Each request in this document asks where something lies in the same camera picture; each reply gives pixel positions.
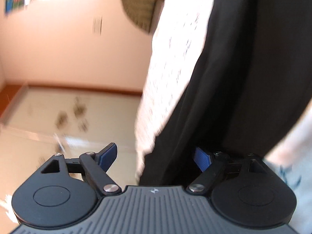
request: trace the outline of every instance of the floor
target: floor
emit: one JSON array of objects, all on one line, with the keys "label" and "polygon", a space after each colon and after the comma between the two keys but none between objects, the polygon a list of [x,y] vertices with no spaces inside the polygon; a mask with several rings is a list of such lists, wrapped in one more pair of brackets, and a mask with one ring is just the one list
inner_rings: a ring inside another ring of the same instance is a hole
[{"label": "floor", "polygon": [[65,150],[67,158],[98,152],[115,142],[118,156],[108,175],[123,189],[135,182],[134,122],[140,97],[79,91],[29,89],[2,126],[0,234],[17,224],[5,215],[12,195],[45,160]]}]

